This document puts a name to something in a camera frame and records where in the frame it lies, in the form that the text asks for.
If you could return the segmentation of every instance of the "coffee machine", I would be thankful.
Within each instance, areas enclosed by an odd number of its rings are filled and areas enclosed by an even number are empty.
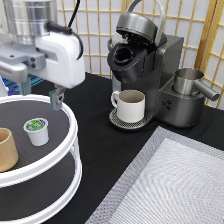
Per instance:
[[[194,126],[200,120],[205,96],[214,101],[219,94],[205,86],[202,80],[199,83],[202,88],[192,85],[190,94],[174,89],[174,84],[178,85],[175,73],[179,68],[184,39],[163,33],[165,10],[158,0],[159,27],[147,17],[133,13],[140,1],[133,1],[127,12],[121,14],[117,33],[108,41],[108,64],[113,73],[113,91],[134,89],[145,94],[145,117],[136,124],[125,124],[116,117],[114,109],[110,121],[123,130],[141,128],[152,118],[175,127]],[[193,79],[197,79],[196,73],[200,71],[193,70]],[[191,82],[192,77],[192,74],[185,73],[183,80]],[[189,83],[184,84],[179,89],[186,88]]]

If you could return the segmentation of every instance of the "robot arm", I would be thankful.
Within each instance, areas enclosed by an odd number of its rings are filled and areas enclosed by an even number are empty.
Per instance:
[[[31,91],[28,74],[55,83],[57,89],[50,93],[52,108],[60,109],[66,88],[85,79],[79,36],[56,24],[56,0],[0,0],[0,6],[4,22],[0,75],[16,82],[23,95]],[[3,41],[8,33],[13,43]]]

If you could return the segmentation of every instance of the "coffee pod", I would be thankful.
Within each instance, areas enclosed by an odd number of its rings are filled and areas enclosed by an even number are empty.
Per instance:
[[[0,128],[0,172],[11,169],[18,161],[18,152],[12,132]]]
[[[24,125],[31,143],[34,146],[45,145],[49,141],[48,137],[48,121],[44,118],[35,118],[27,121]]]

